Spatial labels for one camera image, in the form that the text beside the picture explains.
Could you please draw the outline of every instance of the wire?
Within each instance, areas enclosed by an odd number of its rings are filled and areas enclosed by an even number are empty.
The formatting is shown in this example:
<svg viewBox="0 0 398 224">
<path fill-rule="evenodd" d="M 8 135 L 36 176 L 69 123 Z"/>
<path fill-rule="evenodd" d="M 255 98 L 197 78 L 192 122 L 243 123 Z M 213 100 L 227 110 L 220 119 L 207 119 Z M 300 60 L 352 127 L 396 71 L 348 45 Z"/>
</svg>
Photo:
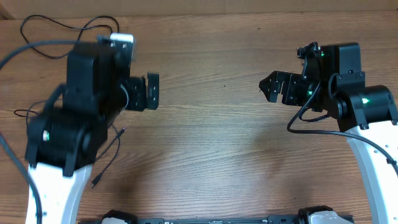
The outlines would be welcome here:
<svg viewBox="0 0 398 224">
<path fill-rule="evenodd" d="M 308 101 L 299 109 L 299 111 L 293 116 L 293 118 L 289 121 L 289 123 L 287 124 L 286 129 L 291 132 L 291 133 L 297 133 L 297 134 L 332 134 L 332 135 L 337 135 L 337 136 L 344 136 L 344 137 L 348 137 L 348 138 L 354 138 L 360 141 L 363 141 L 365 143 L 368 143 L 369 145 L 375 147 L 378 151 L 380 151 L 386 158 L 388 163 L 390 163 L 395 172 L 398 175 L 398 166 L 397 166 L 397 162 L 390 156 L 390 154 L 388 154 L 387 151 L 385 151 L 382 147 L 380 147 L 379 145 L 377 145 L 376 143 L 368 140 L 367 138 L 364 138 L 362 136 L 358 136 L 356 134 L 350 134 L 350 133 L 342 133 L 339 131 L 325 131 L 325 130 L 296 130 L 296 129 L 291 129 L 290 127 L 292 126 L 292 124 L 294 123 L 294 121 L 299 117 L 302 116 L 303 113 L 305 112 L 306 107 L 311 103 L 311 101 L 314 99 L 315 95 L 317 95 L 319 89 L 321 86 L 321 82 L 318 83 L 315 91 L 313 92 L 313 94 L 311 95 L 311 97 L 308 99 Z"/>
<path fill-rule="evenodd" d="M 18 49 L 14 50 L 10 54 L 8 54 L 1 62 L 0 62 L 0 69 L 3 68 L 3 66 L 10 61 L 13 57 L 15 57 L 17 54 L 30 49 L 31 47 L 38 47 L 38 46 L 43 46 L 43 45 L 68 45 L 68 44 L 75 44 L 78 41 L 75 40 L 45 40 L 45 41 L 38 41 L 34 43 L 29 43 L 27 45 L 24 45 L 22 47 L 19 47 Z"/>
<path fill-rule="evenodd" d="M 112 126 L 112 128 L 114 129 L 114 132 L 116 133 L 116 135 L 118 135 L 118 130 L 116 129 L 116 127 L 112 124 L 111 125 Z M 116 153 L 119 151 L 119 147 L 120 147 L 120 138 L 114 138 L 112 141 L 111 141 L 111 143 L 104 149 L 104 151 L 99 155 L 99 156 L 97 156 L 97 158 L 95 158 L 95 162 L 97 162 L 99 159 L 101 159 L 104 155 L 105 155 L 105 153 L 109 150 L 109 148 L 113 145 L 113 143 L 115 142 L 115 140 L 119 140 L 119 144 L 118 144 L 118 150 L 116 150 Z"/>
<path fill-rule="evenodd" d="M 333 99 L 335 97 L 335 94 L 331 94 L 331 83 L 333 81 L 333 78 L 335 78 L 338 74 L 334 73 L 330 76 L 329 81 L 328 81 L 328 96 L 329 99 Z"/>
<path fill-rule="evenodd" d="M 298 118 L 299 118 L 300 120 L 302 120 L 302 121 L 305 121 L 305 122 L 317 122 L 317 121 L 321 121 L 321 120 L 323 120 L 323 119 L 326 119 L 326 118 L 329 118 L 329 117 L 330 117 L 329 115 L 325 114 L 325 115 L 319 116 L 319 117 L 317 117 L 317 118 L 303 119 L 304 113 L 307 112 L 307 110 L 309 110 L 309 109 L 311 109 L 311 108 L 306 108 L 306 109 L 304 110 L 303 114 L 301 114 L 300 116 L 298 116 Z"/>
<path fill-rule="evenodd" d="M 115 142 L 116 139 L 119 139 L 119 144 L 118 144 L 118 149 L 116 150 L 113 158 L 111 159 L 111 161 L 108 163 L 108 165 L 106 165 L 106 167 L 93 179 L 93 181 L 91 182 L 91 188 L 93 188 L 100 180 L 102 175 L 104 174 L 104 172 L 106 171 L 106 169 L 112 164 L 112 162 L 115 160 L 116 156 L 119 153 L 119 149 L 120 149 L 120 136 L 124 133 L 124 131 L 126 130 L 125 128 L 122 128 L 122 130 L 120 130 L 120 132 L 118 132 L 118 130 L 113 126 L 115 132 L 116 132 L 116 136 L 115 138 L 112 140 L 111 144 L 113 142 Z M 103 154 L 109 149 L 110 145 L 108 146 L 107 149 L 104 150 Z"/>
<path fill-rule="evenodd" d="M 88 21 L 88 22 L 86 23 L 86 25 L 84 25 L 83 27 L 72 27 L 72 26 L 67 26 L 67 25 L 62 24 L 62 23 L 60 23 L 60 22 L 57 22 L 57 21 L 55 21 L 55 20 L 53 20 L 53 19 L 51 19 L 51 18 L 48 18 L 47 16 L 43 16 L 43 15 L 31 15 L 31 16 L 26 17 L 26 18 L 22 21 L 22 23 L 21 23 L 21 28 L 19 29 L 19 32 L 21 33 L 21 36 L 24 38 L 24 40 L 26 41 L 27 44 L 29 44 L 29 41 L 28 41 L 28 39 L 26 38 L 26 36 L 24 35 L 23 28 L 24 28 L 26 22 L 27 22 L 29 19 L 33 18 L 33 17 L 41 17 L 41 18 L 47 19 L 47 20 L 49 20 L 49 21 L 51 21 L 51 22 L 54 22 L 54 23 L 56 23 L 56 24 L 58 24 L 58 25 L 61 25 L 61 26 L 63 26 L 63 27 L 66 27 L 66 28 L 69 28 L 69 29 L 80 30 L 79 36 L 77 37 L 77 40 L 76 40 L 76 41 L 79 41 L 79 40 L 80 40 L 80 37 L 81 37 L 81 35 L 83 34 L 83 31 L 89 30 L 89 29 L 98 28 L 98 27 L 105 27 L 105 28 L 108 28 L 108 29 L 111 31 L 111 34 L 113 33 L 112 27 L 110 27 L 109 25 L 95 25 L 95 26 L 87 27 L 89 24 L 91 24 L 91 23 L 92 23 L 94 20 L 96 20 L 96 19 L 104 18 L 104 19 L 111 19 L 111 20 L 113 20 L 113 21 L 115 22 L 116 26 L 117 26 L 117 29 L 118 29 L 117 32 L 120 32 L 120 27 L 119 27 L 118 21 L 117 21 L 115 18 L 111 17 L 111 16 L 97 16 L 97 17 L 94 17 L 92 20 Z M 63 58 L 63 57 L 65 57 L 65 56 L 67 56 L 67 55 L 69 54 L 69 52 L 68 52 L 68 53 L 65 53 L 65 54 L 63 54 L 63 55 L 61 55 L 61 56 L 51 56 L 51 55 L 45 54 L 45 53 L 43 53 L 43 52 L 37 50 L 37 49 L 35 48 L 35 46 L 31 46 L 31 48 L 32 48 L 33 50 L 35 50 L 37 53 L 43 55 L 44 57 L 51 58 L 51 59 L 60 59 L 60 58 Z"/>
<path fill-rule="evenodd" d="M 21 115 L 21 114 L 19 114 L 18 112 L 21 112 L 21 111 L 25 111 L 25 112 L 28 112 L 29 110 L 27 110 L 27 109 L 17 109 L 17 110 L 14 110 L 14 114 L 16 115 L 16 116 L 18 116 L 18 117 L 21 117 L 21 118 L 25 118 L 25 117 L 27 117 L 27 115 Z M 36 114 L 36 115 L 38 115 L 39 113 L 38 112 L 36 112 L 36 111 L 29 111 L 30 113 L 33 113 L 33 114 Z"/>
<path fill-rule="evenodd" d="M 39 103 L 45 103 L 45 102 L 47 102 L 47 100 L 38 101 L 38 102 L 32 104 L 32 105 L 29 107 L 29 109 L 26 111 L 26 132 L 27 132 L 27 126 L 28 126 L 27 119 L 28 119 L 28 117 L 29 117 L 29 112 L 30 112 L 31 109 L 32 109 L 34 106 L 36 106 L 37 104 L 39 104 Z"/>
<path fill-rule="evenodd" d="M 19 172 L 24 177 L 25 181 L 29 184 L 30 188 L 32 189 L 33 196 L 36 202 L 36 217 L 37 217 L 37 224 L 42 224 L 42 202 L 40 201 L 39 191 L 32 180 L 32 177 L 29 173 L 25 170 L 25 167 L 22 165 L 20 160 L 14 154 L 14 151 L 9 147 L 7 141 L 5 140 L 4 136 L 0 133 L 0 144 L 3 146 L 4 151 L 7 155 L 11 158 L 14 162 L 15 166 L 19 169 Z"/>
</svg>

